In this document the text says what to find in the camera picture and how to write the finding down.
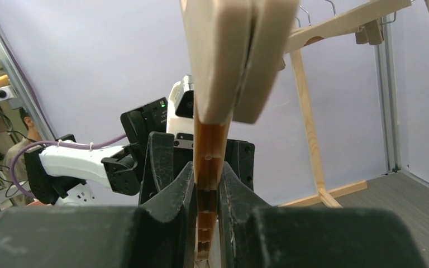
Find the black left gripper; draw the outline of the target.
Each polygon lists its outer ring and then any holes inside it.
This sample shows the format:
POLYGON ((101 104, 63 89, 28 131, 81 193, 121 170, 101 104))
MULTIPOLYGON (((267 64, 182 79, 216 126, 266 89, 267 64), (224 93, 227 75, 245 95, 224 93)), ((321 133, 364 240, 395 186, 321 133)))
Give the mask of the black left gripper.
MULTIPOLYGON (((242 140, 227 140, 224 161, 237 177, 254 189, 255 145, 242 140)), ((147 138, 144 174, 140 176, 139 205, 166 188, 193 161, 193 135, 151 132, 147 138)))

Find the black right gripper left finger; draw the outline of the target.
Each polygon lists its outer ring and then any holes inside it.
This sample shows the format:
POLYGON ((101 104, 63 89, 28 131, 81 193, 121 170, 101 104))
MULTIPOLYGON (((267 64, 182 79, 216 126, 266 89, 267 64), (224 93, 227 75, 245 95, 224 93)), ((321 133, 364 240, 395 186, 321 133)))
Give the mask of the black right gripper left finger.
POLYGON ((193 267, 193 165, 140 206, 0 212, 0 267, 193 267))

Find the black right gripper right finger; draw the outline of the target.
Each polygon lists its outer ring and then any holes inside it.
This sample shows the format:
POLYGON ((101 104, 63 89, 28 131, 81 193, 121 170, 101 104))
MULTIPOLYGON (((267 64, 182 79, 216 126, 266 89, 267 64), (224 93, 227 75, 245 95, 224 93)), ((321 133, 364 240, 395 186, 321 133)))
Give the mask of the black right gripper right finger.
POLYGON ((271 206, 225 164, 219 185, 222 267, 425 267, 394 213, 271 206))

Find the wooden hanger for striped underwear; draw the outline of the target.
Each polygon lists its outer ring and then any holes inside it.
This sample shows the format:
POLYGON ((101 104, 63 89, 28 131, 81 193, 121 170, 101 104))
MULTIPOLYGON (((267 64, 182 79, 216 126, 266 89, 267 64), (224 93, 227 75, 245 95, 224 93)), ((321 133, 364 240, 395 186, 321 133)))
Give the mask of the wooden hanger for striped underwear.
POLYGON ((255 123, 270 96, 297 1, 181 1, 194 83, 196 260, 207 260, 232 121, 255 123))

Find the wooden hanger for beige underwear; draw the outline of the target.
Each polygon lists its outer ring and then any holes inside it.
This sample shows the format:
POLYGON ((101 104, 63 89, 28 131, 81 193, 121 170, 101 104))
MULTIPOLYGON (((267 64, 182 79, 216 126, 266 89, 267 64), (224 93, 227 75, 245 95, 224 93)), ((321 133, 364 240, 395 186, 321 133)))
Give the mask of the wooden hanger for beige underwear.
POLYGON ((284 52, 290 53, 323 39, 354 33, 360 26, 370 21, 409 6, 411 6, 409 0, 382 0, 362 4, 316 25, 292 30, 284 52))

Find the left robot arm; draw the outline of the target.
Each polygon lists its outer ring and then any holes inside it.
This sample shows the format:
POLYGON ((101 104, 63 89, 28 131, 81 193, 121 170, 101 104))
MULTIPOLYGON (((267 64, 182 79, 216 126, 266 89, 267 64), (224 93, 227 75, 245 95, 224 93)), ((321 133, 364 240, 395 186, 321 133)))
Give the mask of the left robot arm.
POLYGON ((166 131, 168 122, 188 123, 178 117, 172 102, 160 98, 121 114, 129 143, 93 146, 77 143, 73 135, 55 142, 35 143, 23 153, 32 194, 47 205, 97 205, 89 183, 114 193, 139 196, 145 203, 178 177, 189 178, 185 167, 193 156, 193 136, 166 131))

